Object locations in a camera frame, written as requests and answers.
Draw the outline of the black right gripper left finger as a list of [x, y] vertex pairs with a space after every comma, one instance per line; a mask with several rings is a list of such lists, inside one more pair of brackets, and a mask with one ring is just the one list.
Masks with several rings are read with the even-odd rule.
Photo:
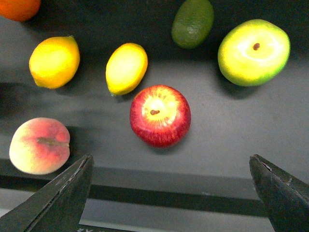
[[88, 197], [94, 160], [84, 155], [0, 218], [2, 232], [75, 232]]

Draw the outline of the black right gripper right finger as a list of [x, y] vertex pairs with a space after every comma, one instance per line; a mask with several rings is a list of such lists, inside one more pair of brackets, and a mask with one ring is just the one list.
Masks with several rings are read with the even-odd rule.
[[259, 155], [249, 160], [255, 191], [276, 232], [309, 230], [309, 186]]

